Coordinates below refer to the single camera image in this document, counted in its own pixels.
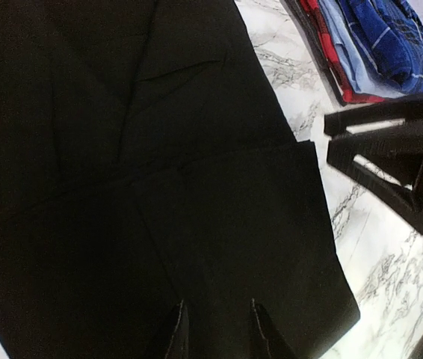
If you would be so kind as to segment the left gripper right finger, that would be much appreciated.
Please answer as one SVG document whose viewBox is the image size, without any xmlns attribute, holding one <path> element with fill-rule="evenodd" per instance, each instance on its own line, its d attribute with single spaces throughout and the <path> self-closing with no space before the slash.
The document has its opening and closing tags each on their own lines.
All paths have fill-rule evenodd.
<svg viewBox="0 0 423 359">
<path fill-rule="evenodd" d="M 250 357 L 259 359 L 295 359 L 296 354 L 283 339 L 265 307 L 250 304 Z"/>
</svg>

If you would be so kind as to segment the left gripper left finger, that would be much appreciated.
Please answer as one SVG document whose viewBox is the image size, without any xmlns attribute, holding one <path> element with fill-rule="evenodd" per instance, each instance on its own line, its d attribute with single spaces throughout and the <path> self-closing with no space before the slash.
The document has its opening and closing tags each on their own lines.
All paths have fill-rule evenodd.
<svg viewBox="0 0 423 359">
<path fill-rule="evenodd" d="M 180 301 L 170 311 L 147 346 L 152 359 L 186 359 L 189 357 L 188 307 Z"/>
</svg>

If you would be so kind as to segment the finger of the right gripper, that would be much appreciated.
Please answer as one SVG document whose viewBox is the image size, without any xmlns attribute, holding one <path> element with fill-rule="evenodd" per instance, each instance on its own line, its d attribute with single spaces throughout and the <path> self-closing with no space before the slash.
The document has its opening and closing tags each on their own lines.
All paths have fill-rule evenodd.
<svg viewBox="0 0 423 359">
<path fill-rule="evenodd" d="M 338 136 L 327 162 L 423 235 L 423 129 Z"/>
<path fill-rule="evenodd" d="M 423 119 L 423 94 L 388 99 L 384 102 L 349 108 L 324 115 L 324 134 L 335 137 L 347 132 L 349 126 L 376 123 L 386 120 Z"/>
</svg>

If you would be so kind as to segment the light blue shirt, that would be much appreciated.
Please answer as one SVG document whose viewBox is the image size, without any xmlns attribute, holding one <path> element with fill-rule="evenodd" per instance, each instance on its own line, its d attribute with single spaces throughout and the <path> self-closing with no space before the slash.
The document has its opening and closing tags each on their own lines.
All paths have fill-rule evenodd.
<svg viewBox="0 0 423 359">
<path fill-rule="evenodd" d="M 361 58 L 358 48 L 348 33 L 345 18 L 337 1 L 319 1 L 318 5 L 327 24 L 339 62 L 353 90 L 356 93 L 384 98 L 399 97 L 401 94 L 382 83 Z"/>
</svg>

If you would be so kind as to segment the blue plaid shirt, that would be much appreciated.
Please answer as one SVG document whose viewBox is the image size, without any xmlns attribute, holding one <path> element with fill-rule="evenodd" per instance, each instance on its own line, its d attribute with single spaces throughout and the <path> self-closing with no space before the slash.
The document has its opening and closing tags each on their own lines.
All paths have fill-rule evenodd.
<svg viewBox="0 0 423 359">
<path fill-rule="evenodd" d="M 407 1 L 340 1 L 356 46 L 402 94 L 423 93 L 423 25 Z"/>
</svg>

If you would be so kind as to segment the red plaid shirt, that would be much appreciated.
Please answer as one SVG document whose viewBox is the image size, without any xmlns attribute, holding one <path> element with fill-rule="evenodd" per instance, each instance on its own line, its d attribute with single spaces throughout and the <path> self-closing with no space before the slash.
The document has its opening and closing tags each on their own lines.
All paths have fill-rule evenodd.
<svg viewBox="0 0 423 359">
<path fill-rule="evenodd" d="M 384 98 L 356 93 L 343 69 L 317 1 L 285 1 L 308 41 L 318 69 L 325 75 L 341 106 L 383 102 Z"/>
</svg>

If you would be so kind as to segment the black long sleeve shirt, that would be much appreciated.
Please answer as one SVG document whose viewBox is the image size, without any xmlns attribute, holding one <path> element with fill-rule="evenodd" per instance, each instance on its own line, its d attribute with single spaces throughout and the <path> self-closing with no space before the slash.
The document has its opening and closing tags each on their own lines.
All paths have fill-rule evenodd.
<svg viewBox="0 0 423 359">
<path fill-rule="evenodd" d="M 359 320 L 235 2 L 0 1 L 7 355 L 148 358 L 184 301 L 188 358 L 251 358 L 253 299 L 297 358 Z"/>
</svg>

